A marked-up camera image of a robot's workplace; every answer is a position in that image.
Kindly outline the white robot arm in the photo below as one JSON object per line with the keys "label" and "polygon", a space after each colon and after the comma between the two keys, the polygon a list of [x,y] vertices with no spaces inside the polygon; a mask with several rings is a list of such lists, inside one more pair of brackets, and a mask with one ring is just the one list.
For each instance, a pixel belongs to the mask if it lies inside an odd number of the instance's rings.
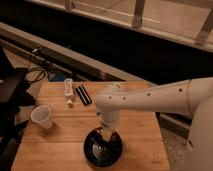
{"label": "white robot arm", "polygon": [[183,171],[213,171],[213,77],[125,91],[118,83],[95,97],[105,130],[115,130],[119,110],[144,110],[192,117]]}

